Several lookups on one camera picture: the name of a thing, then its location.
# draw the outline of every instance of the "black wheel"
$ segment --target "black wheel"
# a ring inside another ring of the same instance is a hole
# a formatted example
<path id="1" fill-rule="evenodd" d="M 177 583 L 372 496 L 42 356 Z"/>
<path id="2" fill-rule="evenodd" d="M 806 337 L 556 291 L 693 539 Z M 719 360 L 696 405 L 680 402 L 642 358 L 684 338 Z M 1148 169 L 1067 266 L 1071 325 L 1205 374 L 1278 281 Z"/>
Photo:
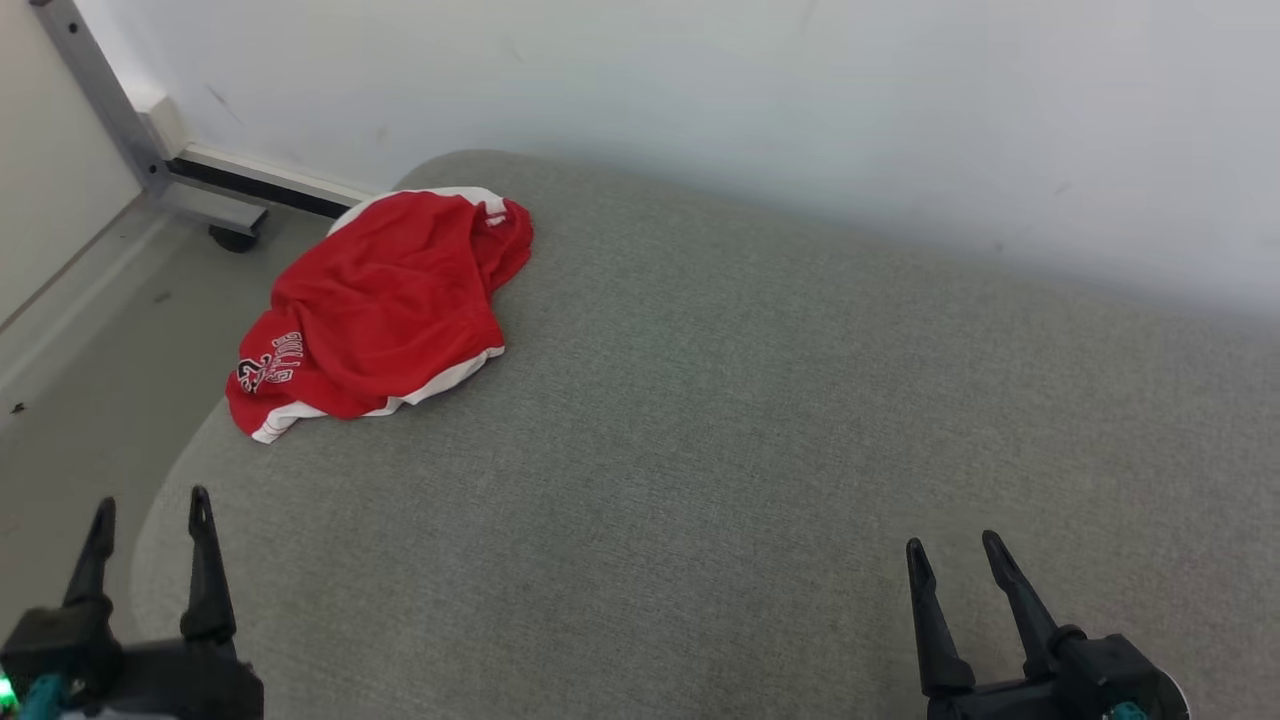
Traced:
<path id="1" fill-rule="evenodd" d="M 209 225 L 209 237 L 214 238 L 214 242 L 228 252 L 248 252 L 257 245 L 257 228 L 261 227 L 262 220 L 265 219 L 266 213 L 262 213 L 262 217 L 253 223 L 253 234 L 244 234 L 227 228 L 220 228 L 218 225 Z"/>

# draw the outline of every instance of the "folded red garment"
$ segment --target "folded red garment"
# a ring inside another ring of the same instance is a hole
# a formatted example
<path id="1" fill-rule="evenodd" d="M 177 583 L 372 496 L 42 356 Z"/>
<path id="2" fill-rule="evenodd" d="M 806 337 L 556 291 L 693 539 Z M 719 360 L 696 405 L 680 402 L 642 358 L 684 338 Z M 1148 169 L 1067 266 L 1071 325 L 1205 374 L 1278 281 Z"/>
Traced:
<path id="1" fill-rule="evenodd" d="M 227 380 L 273 442 L 298 419 L 388 415 L 502 355 L 493 291 L 529 260 L 529 213 L 479 187 L 401 191 L 334 223 L 271 288 Z"/>

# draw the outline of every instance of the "white wall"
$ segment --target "white wall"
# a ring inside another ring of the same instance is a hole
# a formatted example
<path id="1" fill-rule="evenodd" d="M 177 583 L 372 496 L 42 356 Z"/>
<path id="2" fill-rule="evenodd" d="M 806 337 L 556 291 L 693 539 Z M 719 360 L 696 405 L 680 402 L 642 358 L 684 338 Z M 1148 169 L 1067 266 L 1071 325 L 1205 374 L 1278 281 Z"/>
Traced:
<path id="1" fill-rule="evenodd" d="M 1274 1 L 82 3 L 198 142 L 360 190 L 529 151 L 1280 313 Z"/>
<path id="2" fill-rule="evenodd" d="M 138 192 L 35 12 L 0 3 L 0 327 Z"/>

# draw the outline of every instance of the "black strip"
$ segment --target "black strip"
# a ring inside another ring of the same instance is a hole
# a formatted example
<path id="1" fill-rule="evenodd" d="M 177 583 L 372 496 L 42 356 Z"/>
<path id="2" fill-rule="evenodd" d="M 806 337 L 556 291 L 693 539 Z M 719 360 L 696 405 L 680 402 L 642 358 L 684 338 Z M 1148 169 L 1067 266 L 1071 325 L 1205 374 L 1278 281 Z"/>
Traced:
<path id="1" fill-rule="evenodd" d="M 228 170 L 220 170 L 202 163 L 192 163 L 191 160 L 184 160 L 182 158 L 174 158 L 173 160 L 169 160 L 166 165 L 169 167 L 169 172 L 175 176 L 209 183 L 224 190 L 232 190 L 270 202 L 279 202 L 280 205 L 288 205 L 289 208 L 297 208 L 298 210 L 306 210 L 307 213 L 315 213 L 316 215 L 324 215 L 325 218 L 337 219 L 351 209 L 349 205 L 324 200 L 323 197 L 307 195 L 306 192 L 298 192 L 296 190 L 280 187 L 269 182 L 247 178 Z"/>

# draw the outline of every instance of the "metal leg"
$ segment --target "metal leg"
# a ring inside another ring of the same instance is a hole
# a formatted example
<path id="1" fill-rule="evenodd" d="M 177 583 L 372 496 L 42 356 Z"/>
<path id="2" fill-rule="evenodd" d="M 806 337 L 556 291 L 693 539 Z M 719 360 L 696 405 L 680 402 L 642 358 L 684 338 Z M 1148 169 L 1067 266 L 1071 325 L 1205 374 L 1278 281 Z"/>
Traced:
<path id="1" fill-rule="evenodd" d="M 76 0 L 29 3 L 146 193 L 164 206 L 214 228 L 247 238 L 257 237 L 257 228 L 266 217 L 265 206 L 211 192 L 169 172 L 147 135 L 146 126 L 133 110 L 111 65 L 84 24 Z"/>

